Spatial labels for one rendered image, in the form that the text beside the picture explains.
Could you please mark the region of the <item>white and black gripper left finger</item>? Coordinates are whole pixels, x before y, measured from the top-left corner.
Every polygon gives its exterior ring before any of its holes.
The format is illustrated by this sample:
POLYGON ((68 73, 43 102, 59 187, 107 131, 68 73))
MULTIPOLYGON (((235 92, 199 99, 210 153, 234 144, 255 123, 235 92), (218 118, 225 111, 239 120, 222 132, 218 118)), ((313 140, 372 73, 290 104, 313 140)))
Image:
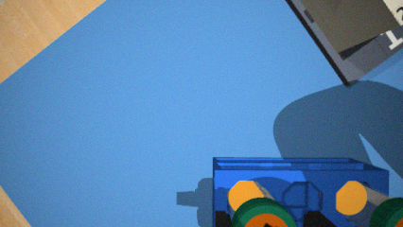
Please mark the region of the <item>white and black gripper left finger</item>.
POLYGON ((233 227, 230 214, 225 211, 216 211, 215 227, 233 227))

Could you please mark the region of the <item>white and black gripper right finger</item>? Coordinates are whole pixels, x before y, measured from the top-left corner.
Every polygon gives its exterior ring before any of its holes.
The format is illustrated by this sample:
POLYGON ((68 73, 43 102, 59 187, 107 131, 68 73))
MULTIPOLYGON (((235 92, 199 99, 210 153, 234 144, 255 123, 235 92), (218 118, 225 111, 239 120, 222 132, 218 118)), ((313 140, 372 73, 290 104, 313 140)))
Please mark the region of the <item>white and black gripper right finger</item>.
POLYGON ((337 227, 319 211, 304 214, 304 227, 337 227))

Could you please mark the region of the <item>blue table mat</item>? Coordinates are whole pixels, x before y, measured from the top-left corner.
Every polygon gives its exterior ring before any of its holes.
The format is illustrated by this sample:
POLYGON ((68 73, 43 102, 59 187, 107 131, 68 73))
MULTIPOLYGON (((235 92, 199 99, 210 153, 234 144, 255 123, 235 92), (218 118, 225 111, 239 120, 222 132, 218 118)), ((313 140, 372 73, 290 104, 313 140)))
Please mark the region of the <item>blue table mat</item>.
POLYGON ((345 86, 286 0, 106 0, 0 83, 31 227, 212 227, 213 157, 352 158, 403 198, 403 48, 345 86))

